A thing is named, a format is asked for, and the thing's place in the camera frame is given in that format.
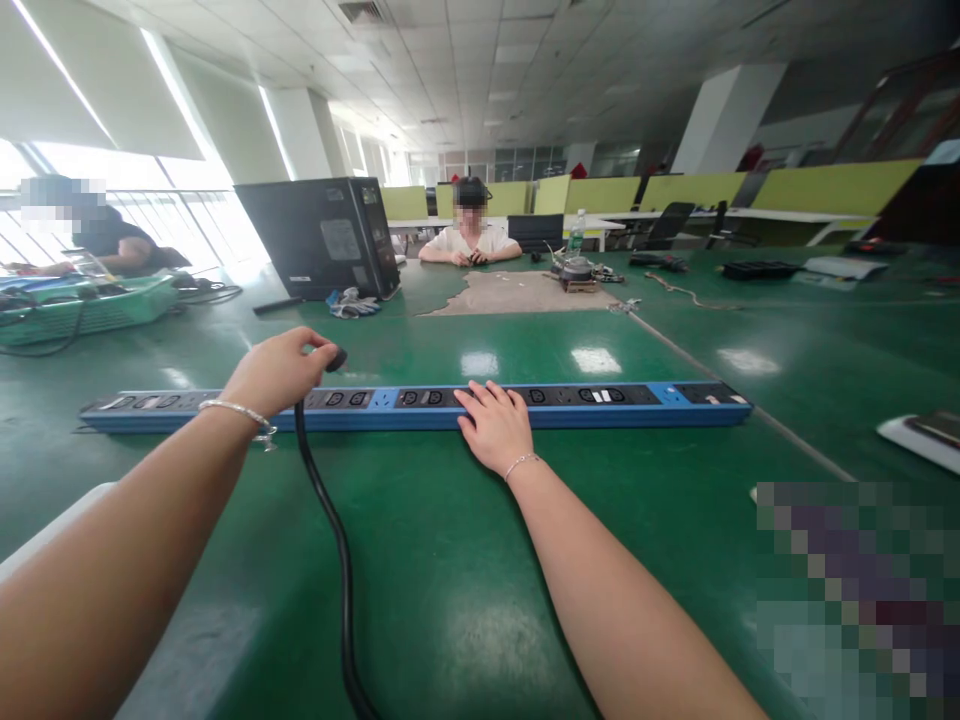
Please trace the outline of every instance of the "blue power strip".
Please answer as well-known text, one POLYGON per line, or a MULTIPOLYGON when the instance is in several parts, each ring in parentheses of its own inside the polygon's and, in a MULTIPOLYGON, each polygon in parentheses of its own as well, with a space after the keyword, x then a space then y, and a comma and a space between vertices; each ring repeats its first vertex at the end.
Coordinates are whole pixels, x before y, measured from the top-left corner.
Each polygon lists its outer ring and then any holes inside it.
MULTIPOLYGON (((381 388, 317 388, 304 403, 307 430, 457 430, 463 408, 457 385, 381 388)), ((723 383, 619 383, 511 385, 530 409, 534 428, 709 427, 736 425, 753 409, 723 383)), ((219 390, 122 392, 80 412, 103 433, 172 433, 219 390)), ((293 410, 272 419, 293 432, 293 410)))

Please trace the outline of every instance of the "green partition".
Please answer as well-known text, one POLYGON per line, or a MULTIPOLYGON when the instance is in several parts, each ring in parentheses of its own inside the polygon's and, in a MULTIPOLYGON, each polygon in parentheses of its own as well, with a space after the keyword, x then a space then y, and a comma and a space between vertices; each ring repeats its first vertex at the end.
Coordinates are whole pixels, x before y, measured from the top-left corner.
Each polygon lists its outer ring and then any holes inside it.
POLYGON ((692 202, 704 207, 721 200, 733 202, 746 173, 720 175, 654 175, 640 202, 640 210, 663 210, 672 202, 692 202))
POLYGON ((567 193, 570 190, 570 176, 558 175, 537 181, 537 199, 534 201, 534 215, 562 215, 567 207, 567 193))
POLYGON ((502 217, 506 215, 526 215, 530 207, 528 197, 530 183, 490 183, 487 189, 492 196, 487 201, 487 215, 502 217))
POLYGON ((774 170, 752 207, 849 215, 877 215, 922 160, 826 165, 774 170))
POLYGON ((453 185, 437 185, 437 217, 454 217, 453 185))
POLYGON ((423 185, 380 188, 387 220, 421 220, 427 217, 427 189, 423 185))
POLYGON ((588 213, 627 212, 633 206, 640 178, 593 178, 572 180, 567 193, 566 213, 586 208, 588 213))

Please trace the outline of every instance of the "glass railing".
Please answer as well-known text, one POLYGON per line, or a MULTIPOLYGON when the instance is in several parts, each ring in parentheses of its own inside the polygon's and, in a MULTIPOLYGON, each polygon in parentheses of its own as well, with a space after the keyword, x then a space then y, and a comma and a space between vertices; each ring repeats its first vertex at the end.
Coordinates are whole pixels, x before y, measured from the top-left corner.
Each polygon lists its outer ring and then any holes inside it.
MULTIPOLYGON (((107 203, 160 247, 176 248, 192 271, 267 257, 232 190, 124 190, 108 192, 107 203)), ((72 247, 69 234, 34 232, 19 209, 0 203, 0 262, 49 265, 72 247)))

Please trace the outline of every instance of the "water bottle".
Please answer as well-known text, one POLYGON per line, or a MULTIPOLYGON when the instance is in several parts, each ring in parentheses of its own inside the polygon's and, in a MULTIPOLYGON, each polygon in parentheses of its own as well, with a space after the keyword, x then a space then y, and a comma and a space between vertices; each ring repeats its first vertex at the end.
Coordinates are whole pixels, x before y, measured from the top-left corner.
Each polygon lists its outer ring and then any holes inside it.
POLYGON ((570 230, 570 242, 567 243, 567 252, 565 258, 574 258, 580 256, 580 248, 583 247, 583 236, 587 232, 587 211, 583 208, 577 210, 577 222, 570 230))

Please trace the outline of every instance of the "green basket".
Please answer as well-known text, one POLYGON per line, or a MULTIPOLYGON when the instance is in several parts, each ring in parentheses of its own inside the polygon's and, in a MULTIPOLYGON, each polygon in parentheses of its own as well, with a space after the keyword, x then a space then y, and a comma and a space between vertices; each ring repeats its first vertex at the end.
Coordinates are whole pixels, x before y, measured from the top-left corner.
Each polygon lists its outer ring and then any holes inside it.
MULTIPOLYGON (((173 287, 173 280, 173 275, 121 280, 120 284, 131 292, 88 300, 83 310, 79 334, 88 335, 153 322, 177 302, 177 289, 173 287)), ((80 288, 90 286, 90 283, 81 283, 37 290, 30 295, 42 303, 45 298, 73 295, 80 288)), ((46 305, 35 310, 0 312, 0 345, 29 345, 70 337, 77 324, 77 313, 83 304, 78 300, 46 305), (17 322, 17 318, 24 313, 27 313, 27 317, 22 322, 17 322)))

